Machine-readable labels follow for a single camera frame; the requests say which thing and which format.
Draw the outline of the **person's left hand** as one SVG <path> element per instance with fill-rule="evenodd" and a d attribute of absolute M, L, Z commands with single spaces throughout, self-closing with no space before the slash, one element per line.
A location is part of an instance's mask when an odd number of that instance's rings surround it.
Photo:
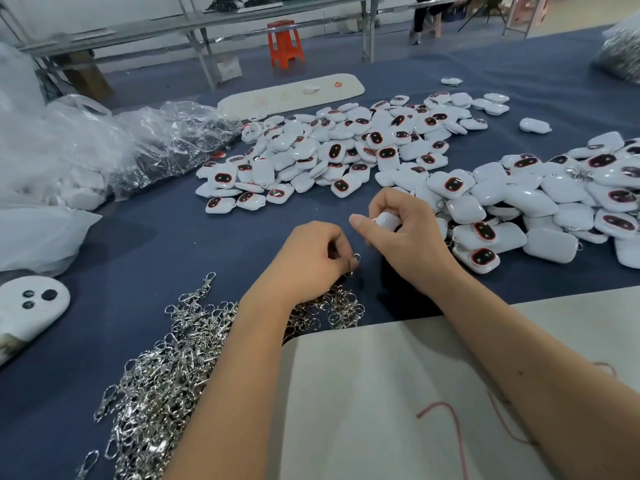
<path fill-rule="evenodd" d="M 320 291 L 321 261 L 351 258 L 354 252 L 340 226 L 313 221 L 293 229 L 281 250 L 241 299 L 240 310 L 288 317 Z"/>

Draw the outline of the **person's right forearm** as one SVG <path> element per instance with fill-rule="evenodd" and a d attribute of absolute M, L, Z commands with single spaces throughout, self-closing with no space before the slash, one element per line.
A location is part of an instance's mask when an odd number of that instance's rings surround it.
<path fill-rule="evenodd" d="M 452 260 L 420 289 L 566 480 L 640 480 L 640 393 L 530 321 Z"/>

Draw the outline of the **pile of white charms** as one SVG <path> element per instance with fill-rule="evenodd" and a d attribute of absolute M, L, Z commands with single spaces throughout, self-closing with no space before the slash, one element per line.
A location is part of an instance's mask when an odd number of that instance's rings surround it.
<path fill-rule="evenodd" d="M 449 139 L 488 128 L 470 108 L 498 116 L 508 106 L 492 95 L 437 91 L 423 102 L 397 95 L 370 107 L 349 102 L 315 114 L 256 116 L 245 122 L 244 153 L 218 152 L 196 171 L 195 194 L 208 214 L 283 205 L 314 186 L 345 198 L 373 175 L 382 187 L 414 192 L 413 174 L 428 179 L 448 165 Z"/>
<path fill-rule="evenodd" d="M 469 270 L 485 274 L 523 250 L 556 264 L 584 243 L 612 242 L 617 262 L 640 271 L 640 137 L 601 134 L 543 161 L 507 154 L 469 171 L 445 169 L 447 142 L 398 132 L 392 145 L 367 134 L 358 148 L 376 179 L 425 202 L 438 233 Z"/>

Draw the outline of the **white oblong board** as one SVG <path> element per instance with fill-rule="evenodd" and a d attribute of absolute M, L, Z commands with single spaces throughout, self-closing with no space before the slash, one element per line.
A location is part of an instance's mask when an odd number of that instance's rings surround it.
<path fill-rule="evenodd" d="M 350 73 L 287 83 L 225 97 L 217 104 L 226 115 L 240 120 L 297 111 L 350 100 L 364 94 L 361 81 Z"/>

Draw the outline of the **blue table cloth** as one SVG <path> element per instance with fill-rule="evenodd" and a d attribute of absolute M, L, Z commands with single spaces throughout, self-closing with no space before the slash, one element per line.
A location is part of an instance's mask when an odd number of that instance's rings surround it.
<path fill-rule="evenodd" d="M 460 90 L 474 97 L 510 97 L 509 112 L 454 138 L 447 151 L 455 168 L 472 170 L 511 152 L 548 159 L 610 130 L 640 137 L 640 86 L 594 67 L 601 44 L 592 29 L 343 70 L 361 80 L 366 104 L 398 94 L 422 100 L 441 89 L 441 77 L 461 78 Z M 523 118 L 552 131 L 524 132 Z M 348 280 L 365 306 L 361 326 L 393 320 L 390 312 L 368 314 L 366 304 L 402 282 L 348 225 L 367 210 L 377 183 L 345 199 L 315 186 L 283 205 L 224 216 L 205 213 L 196 186 L 190 174 L 103 209 L 61 277 L 72 295 L 67 313 L 0 368 L 0 480 L 75 478 L 86 454 L 108 443 L 111 422 L 93 421 L 105 389 L 170 331 L 165 307 L 209 272 L 212 299 L 238 300 L 295 226 L 342 226 L 363 257 Z"/>

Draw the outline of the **heap of silver clasps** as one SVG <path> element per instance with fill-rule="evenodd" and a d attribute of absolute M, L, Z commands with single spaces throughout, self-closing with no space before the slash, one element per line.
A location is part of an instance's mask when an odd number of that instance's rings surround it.
<path fill-rule="evenodd" d="M 111 419 L 108 443 L 87 453 L 74 480 L 87 480 L 102 458 L 113 463 L 113 480 L 161 480 L 237 316 L 238 303 L 203 303 L 215 277 L 165 308 L 171 331 L 107 387 L 93 421 Z"/>

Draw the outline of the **orange plastic stool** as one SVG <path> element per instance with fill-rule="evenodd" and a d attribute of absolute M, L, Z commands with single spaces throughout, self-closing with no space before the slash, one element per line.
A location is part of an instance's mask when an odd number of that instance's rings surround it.
<path fill-rule="evenodd" d="M 271 67 L 278 66 L 283 70 L 289 68 L 289 62 L 299 59 L 306 62 L 301 46 L 298 30 L 294 28 L 295 21 L 290 19 L 278 20 L 267 24 L 268 29 L 284 29 L 283 31 L 268 33 L 269 58 Z"/>

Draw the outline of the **small white bag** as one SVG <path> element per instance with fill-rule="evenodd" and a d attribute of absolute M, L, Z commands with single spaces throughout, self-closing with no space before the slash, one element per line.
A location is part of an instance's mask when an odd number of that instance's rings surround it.
<path fill-rule="evenodd" d="M 215 81 L 224 83 L 243 76 L 239 59 L 235 53 L 217 54 L 213 58 Z"/>

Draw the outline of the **crumpled clear plastic bag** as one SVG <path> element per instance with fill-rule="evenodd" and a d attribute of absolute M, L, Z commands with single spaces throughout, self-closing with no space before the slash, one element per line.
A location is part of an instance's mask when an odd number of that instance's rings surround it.
<path fill-rule="evenodd" d="M 244 128 L 242 120 L 219 108 L 191 101 L 165 102 L 158 109 L 146 106 L 113 119 L 126 142 L 108 176 L 115 201 L 196 169 L 235 143 Z"/>

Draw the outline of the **pink plastic stool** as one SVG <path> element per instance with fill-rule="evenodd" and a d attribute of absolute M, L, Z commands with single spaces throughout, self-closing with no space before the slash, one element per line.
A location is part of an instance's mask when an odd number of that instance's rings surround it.
<path fill-rule="evenodd" d="M 509 24 L 532 23 L 537 26 L 544 21 L 549 0 L 511 0 Z"/>

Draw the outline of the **clear bag of metal parts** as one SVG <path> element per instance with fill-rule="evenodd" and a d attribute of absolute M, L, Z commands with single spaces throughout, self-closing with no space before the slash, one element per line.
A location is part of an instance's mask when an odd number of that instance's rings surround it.
<path fill-rule="evenodd" d="M 640 9 L 602 33 L 592 64 L 604 73 L 640 86 Z"/>

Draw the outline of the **white oval board black dots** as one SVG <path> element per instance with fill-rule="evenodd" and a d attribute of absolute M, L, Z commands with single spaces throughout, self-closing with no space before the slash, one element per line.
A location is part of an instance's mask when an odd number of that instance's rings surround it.
<path fill-rule="evenodd" d="M 37 274 L 0 285 L 0 367 L 59 319 L 70 298 L 62 282 Z"/>

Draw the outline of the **large clear plastic bag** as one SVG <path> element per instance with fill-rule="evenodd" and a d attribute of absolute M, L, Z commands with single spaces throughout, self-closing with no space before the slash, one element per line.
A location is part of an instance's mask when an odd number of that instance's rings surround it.
<path fill-rule="evenodd" d="M 91 98 L 46 102 L 33 60 L 0 42 L 0 191 L 94 211 L 130 145 L 110 110 Z"/>

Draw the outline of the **brown cardboard box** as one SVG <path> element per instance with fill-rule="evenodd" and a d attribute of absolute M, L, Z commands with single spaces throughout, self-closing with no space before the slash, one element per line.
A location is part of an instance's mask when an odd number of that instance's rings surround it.
<path fill-rule="evenodd" d="M 69 83 L 80 95 L 87 96 L 98 102 L 114 95 L 111 85 L 94 63 L 93 50 L 60 54 L 53 56 L 51 60 L 59 67 L 84 64 L 80 69 L 66 68 L 62 71 Z"/>

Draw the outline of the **grey metal table frame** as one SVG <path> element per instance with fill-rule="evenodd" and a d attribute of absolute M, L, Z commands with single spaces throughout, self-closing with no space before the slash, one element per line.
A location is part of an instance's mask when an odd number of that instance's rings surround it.
<path fill-rule="evenodd" d="M 382 0 L 286 0 L 271 5 L 238 9 L 220 13 L 211 10 L 188 11 L 183 0 L 177 0 L 181 12 L 158 18 L 101 27 L 80 32 L 62 32 L 56 36 L 36 39 L 19 21 L 6 0 L 0 0 L 0 22 L 13 32 L 16 48 L 36 62 L 36 71 L 52 76 L 62 84 L 60 74 L 66 70 L 84 70 L 100 64 L 118 63 L 140 57 L 193 49 L 207 82 L 214 88 L 220 81 L 219 69 L 209 68 L 206 57 L 212 57 L 212 46 L 226 41 L 269 36 L 309 27 L 360 21 L 362 55 L 373 60 L 375 19 Z M 117 47 L 180 34 L 186 43 L 151 48 L 127 54 L 95 57 L 101 48 Z"/>

